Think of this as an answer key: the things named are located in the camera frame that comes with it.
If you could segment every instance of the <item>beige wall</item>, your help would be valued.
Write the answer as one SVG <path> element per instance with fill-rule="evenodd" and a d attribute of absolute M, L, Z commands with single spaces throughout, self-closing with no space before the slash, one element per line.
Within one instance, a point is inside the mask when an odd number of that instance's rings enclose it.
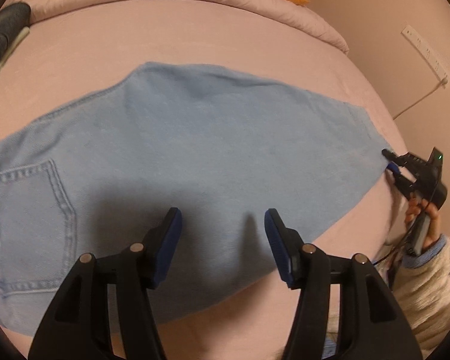
<path fill-rule="evenodd" d="M 401 35 L 410 24 L 430 44 L 450 71 L 450 5 L 447 0 L 311 0 L 347 40 L 350 59 L 382 97 L 394 116 L 430 92 L 437 78 Z M 450 83 L 398 117 L 408 149 L 428 157 L 433 146 L 444 152 L 444 182 L 449 197 L 443 207 L 450 234 Z"/>

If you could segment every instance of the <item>rolled dark jeans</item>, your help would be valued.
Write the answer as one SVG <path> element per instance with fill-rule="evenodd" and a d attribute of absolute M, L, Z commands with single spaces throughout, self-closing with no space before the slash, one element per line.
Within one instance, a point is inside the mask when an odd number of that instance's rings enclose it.
<path fill-rule="evenodd" d="M 13 3 L 0 11 L 0 59 L 22 28 L 30 24 L 30 6 Z"/>

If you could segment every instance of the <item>pink bed sheet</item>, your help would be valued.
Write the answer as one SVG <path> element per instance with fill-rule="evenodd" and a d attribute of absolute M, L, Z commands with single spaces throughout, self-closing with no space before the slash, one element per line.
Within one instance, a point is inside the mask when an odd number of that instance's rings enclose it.
<path fill-rule="evenodd" d="M 347 48 L 313 32 L 322 26 L 338 35 L 335 30 L 304 10 L 312 28 L 304 31 L 257 14 L 257 2 L 250 1 L 247 10 L 198 0 L 121 0 L 49 14 L 0 72 L 0 139 L 65 102 L 111 86 L 144 62 L 159 61 L 222 65 L 359 105 L 397 152 L 406 151 L 377 93 L 344 54 Z M 295 8 L 270 3 L 283 17 Z M 399 202 L 384 175 L 315 243 L 329 254 L 373 256 Z M 219 305 L 160 326 L 168 358 L 265 359 L 285 344 L 297 298 L 272 273 Z M 336 296 L 331 308 L 336 314 Z M 28 350 L 28 337 L 8 333 Z"/>

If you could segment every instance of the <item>back pocket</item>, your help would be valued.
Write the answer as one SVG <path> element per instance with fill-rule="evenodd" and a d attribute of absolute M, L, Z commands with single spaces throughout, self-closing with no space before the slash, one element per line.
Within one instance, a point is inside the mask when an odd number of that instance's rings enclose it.
<path fill-rule="evenodd" d="M 56 290 L 75 259 L 76 216 L 53 161 L 0 172 L 3 296 Z"/>

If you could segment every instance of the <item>white power strip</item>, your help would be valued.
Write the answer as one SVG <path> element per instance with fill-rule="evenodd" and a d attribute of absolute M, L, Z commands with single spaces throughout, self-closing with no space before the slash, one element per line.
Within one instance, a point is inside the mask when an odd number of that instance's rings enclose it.
<path fill-rule="evenodd" d="M 411 25 L 407 25 L 403 31 L 402 35 L 406 37 L 414 48 L 424 57 L 425 61 L 431 67 L 435 75 L 441 81 L 445 78 L 450 82 L 450 75 L 443 67 L 442 62 L 439 61 L 437 55 L 434 53 L 430 45 L 425 39 L 423 39 L 418 32 Z"/>

